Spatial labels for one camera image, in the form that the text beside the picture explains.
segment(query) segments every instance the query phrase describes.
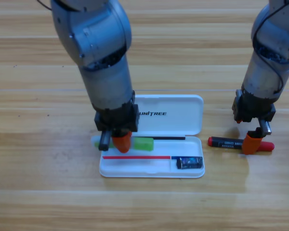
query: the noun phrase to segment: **black and red marker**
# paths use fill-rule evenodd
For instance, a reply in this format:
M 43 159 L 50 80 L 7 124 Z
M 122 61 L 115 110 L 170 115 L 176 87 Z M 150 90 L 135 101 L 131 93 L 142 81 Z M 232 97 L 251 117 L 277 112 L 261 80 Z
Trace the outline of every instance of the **black and red marker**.
M 208 145 L 211 147 L 217 148 L 232 148 L 232 149 L 242 149 L 243 140 L 241 139 L 230 139 L 230 138 L 223 138 L 223 137 L 209 137 Z M 275 148 L 274 144 L 271 142 L 264 142 L 260 143 L 258 148 L 258 152 L 271 152 Z

